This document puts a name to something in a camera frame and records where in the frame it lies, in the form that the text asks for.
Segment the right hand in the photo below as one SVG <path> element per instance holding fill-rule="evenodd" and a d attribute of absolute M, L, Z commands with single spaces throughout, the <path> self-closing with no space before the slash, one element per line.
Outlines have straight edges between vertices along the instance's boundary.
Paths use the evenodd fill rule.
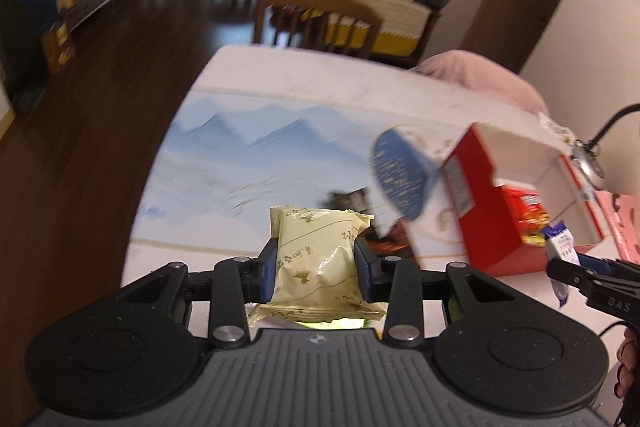
<path fill-rule="evenodd" d="M 623 400 L 639 375 L 639 340 L 632 329 L 625 329 L 623 341 L 616 351 L 616 359 L 620 366 L 617 369 L 614 395 Z"/>

